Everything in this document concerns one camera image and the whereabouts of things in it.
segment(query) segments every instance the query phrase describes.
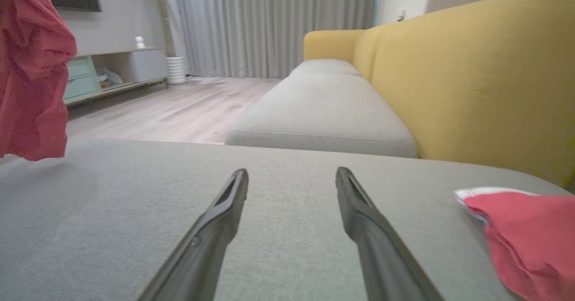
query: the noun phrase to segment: white figurine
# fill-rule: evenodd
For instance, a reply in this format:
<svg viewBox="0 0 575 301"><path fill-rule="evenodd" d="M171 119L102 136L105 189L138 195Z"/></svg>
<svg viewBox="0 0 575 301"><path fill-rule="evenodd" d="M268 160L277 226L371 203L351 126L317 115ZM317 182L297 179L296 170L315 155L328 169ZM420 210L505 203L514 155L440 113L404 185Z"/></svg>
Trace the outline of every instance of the white figurine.
<svg viewBox="0 0 575 301"><path fill-rule="evenodd" d="M146 48L146 45L144 44L144 37L142 37L141 35L136 37L136 47L138 47L138 49Z"/></svg>

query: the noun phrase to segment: gray curtain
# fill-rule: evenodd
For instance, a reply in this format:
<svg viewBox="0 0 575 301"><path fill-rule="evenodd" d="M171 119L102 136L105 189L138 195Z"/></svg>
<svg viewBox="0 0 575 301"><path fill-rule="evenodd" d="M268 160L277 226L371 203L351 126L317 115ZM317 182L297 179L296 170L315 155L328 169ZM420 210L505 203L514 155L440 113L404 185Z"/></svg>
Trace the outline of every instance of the gray curtain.
<svg viewBox="0 0 575 301"><path fill-rule="evenodd" d="M190 72L281 78L302 61L304 35L373 26L376 0L179 0Z"/></svg>

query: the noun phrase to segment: wooden floor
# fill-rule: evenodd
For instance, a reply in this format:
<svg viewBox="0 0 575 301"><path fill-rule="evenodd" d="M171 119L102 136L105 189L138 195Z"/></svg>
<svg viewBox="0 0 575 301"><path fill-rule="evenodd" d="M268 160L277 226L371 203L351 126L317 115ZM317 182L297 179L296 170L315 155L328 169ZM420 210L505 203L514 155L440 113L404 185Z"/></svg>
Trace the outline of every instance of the wooden floor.
<svg viewBox="0 0 575 301"><path fill-rule="evenodd" d="M236 119L280 79L193 78L70 109L69 142L94 138L223 143Z"/></svg>

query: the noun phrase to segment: white ribbed pot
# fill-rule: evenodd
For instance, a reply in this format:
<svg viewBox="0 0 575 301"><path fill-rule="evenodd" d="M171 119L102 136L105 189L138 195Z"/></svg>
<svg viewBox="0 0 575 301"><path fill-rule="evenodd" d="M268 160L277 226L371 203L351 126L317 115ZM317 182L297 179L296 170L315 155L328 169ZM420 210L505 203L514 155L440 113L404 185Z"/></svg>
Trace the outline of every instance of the white ribbed pot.
<svg viewBox="0 0 575 301"><path fill-rule="evenodd" d="M184 84L186 72L183 68L183 57L166 58L168 64L168 84Z"/></svg>

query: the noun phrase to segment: folded red cloth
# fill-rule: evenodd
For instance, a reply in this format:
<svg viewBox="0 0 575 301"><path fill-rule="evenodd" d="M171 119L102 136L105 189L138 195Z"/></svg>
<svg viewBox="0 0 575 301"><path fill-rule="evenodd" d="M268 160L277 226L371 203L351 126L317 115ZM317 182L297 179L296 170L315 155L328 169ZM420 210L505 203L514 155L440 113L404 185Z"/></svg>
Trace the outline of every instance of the folded red cloth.
<svg viewBox="0 0 575 301"><path fill-rule="evenodd" d="M575 300L575 197L505 188L456 192L478 219L499 279L527 301Z"/></svg>
<svg viewBox="0 0 575 301"><path fill-rule="evenodd" d="M51 0L0 0L0 157L64 156L76 40Z"/></svg>

